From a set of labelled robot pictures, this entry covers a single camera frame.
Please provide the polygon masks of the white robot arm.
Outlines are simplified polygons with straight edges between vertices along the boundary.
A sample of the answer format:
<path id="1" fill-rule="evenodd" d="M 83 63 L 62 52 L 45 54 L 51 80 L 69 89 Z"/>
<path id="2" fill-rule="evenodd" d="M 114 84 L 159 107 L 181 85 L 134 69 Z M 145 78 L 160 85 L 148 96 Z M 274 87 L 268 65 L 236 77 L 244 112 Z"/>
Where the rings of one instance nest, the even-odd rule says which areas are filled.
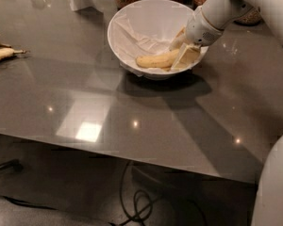
<path id="1" fill-rule="evenodd" d="M 234 20 L 256 9 L 283 50 L 283 0 L 207 0 L 171 43 L 210 46 Z M 270 150 L 260 175 L 251 226 L 283 226 L 283 136 Z"/>

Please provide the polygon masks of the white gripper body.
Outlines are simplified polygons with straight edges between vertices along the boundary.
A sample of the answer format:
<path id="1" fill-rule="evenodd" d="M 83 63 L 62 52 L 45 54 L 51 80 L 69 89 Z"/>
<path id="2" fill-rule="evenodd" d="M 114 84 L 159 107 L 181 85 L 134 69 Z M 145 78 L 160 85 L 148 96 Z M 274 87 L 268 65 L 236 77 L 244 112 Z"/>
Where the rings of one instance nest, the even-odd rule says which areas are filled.
<path id="1" fill-rule="evenodd" d="M 185 36 L 188 42 L 200 46 L 210 46 L 218 40 L 224 31 L 215 28 L 205 18 L 202 7 L 197 7 L 186 24 Z"/>

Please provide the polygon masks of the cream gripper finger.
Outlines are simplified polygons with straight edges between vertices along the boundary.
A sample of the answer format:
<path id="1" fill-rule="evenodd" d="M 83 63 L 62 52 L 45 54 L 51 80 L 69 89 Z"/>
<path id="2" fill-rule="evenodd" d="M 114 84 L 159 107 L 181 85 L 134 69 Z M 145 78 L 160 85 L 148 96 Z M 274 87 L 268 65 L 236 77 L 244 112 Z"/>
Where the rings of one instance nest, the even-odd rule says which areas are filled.
<path id="1" fill-rule="evenodd" d="M 200 56 L 200 51 L 198 45 L 183 43 L 171 69 L 184 70 L 188 68 Z"/>
<path id="2" fill-rule="evenodd" d="M 189 41 L 186 38 L 186 34 L 185 34 L 185 27 L 182 27 L 180 29 L 180 31 L 176 34 L 175 38 L 172 40 L 170 46 L 169 46 L 169 50 L 173 51 L 175 49 L 179 49 L 183 43 L 187 43 L 189 44 Z"/>

